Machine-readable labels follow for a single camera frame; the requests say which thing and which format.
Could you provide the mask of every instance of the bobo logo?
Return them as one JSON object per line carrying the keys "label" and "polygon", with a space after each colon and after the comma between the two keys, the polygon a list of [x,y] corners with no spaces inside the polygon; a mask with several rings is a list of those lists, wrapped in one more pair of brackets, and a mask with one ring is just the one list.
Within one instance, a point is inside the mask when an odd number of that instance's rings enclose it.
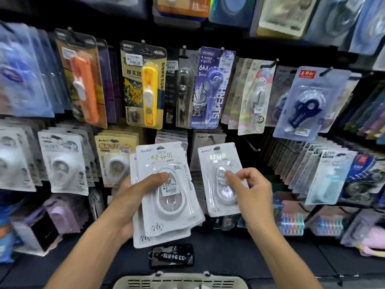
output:
{"label": "bobo logo", "polygon": [[22,83],[24,81],[23,77],[17,71],[15,71],[13,69],[2,68],[0,71],[4,77],[6,77],[7,79],[9,79],[11,81],[14,81],[17,83]]}

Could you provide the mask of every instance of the purple correction tape pen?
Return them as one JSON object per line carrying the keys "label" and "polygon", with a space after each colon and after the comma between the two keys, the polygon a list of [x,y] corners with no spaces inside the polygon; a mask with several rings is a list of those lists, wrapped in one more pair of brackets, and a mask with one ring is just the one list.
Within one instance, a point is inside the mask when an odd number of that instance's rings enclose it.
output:
{"label": "purple correction tape pen", "polygon": [[222,70],[218,67],[210,68],[207,72],[207,81],[210,84],[210,90],[207,95],[207,106],[206,106],[206,115],[205,115],[205,124],[207,125],[213,114],[215,96],[219,90],[219,87],[223,82]]}

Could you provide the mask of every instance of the forearm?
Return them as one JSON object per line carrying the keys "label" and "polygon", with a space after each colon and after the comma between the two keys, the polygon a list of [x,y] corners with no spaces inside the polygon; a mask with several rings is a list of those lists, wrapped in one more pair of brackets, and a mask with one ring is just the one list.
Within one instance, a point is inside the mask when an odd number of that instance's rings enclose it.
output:
{"label": "forearm", "polygon": [[274,225],[249,228],[279,289],[322,289],[306,263]]}
{"label": "forearm", "polygon": [[48,281],[45,289],[99,289],[121,247],[118,229],[96,221],[80,238],[69,256]]}

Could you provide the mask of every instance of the white plastic basket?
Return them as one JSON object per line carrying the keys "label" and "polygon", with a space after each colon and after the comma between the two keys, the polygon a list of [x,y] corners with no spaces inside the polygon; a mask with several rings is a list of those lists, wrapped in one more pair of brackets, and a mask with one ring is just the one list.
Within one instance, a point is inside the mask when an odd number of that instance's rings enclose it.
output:
{"label": "white plastic basket", "polygon": [[215,276],[209,272],[164,273],[158,271],[150,276],[125,276],[113,289],[248,289],[240,277]]}

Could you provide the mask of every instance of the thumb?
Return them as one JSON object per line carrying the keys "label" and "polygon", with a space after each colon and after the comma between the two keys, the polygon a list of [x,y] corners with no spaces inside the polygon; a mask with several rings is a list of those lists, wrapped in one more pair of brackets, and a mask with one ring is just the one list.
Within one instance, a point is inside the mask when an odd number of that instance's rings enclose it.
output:
{"label": "thumb", "polygon": [[225,173],[227,182],[229,183],[231,189],[235,192],[235,194],[241,193],[241,190],[245,188],[239,177],[231,171],[226,171]]}
{"label": "thumb", "polygon": [[154,173],[132,186],[138,193],[145,195],[156,190],[170,178],[168,172]]}

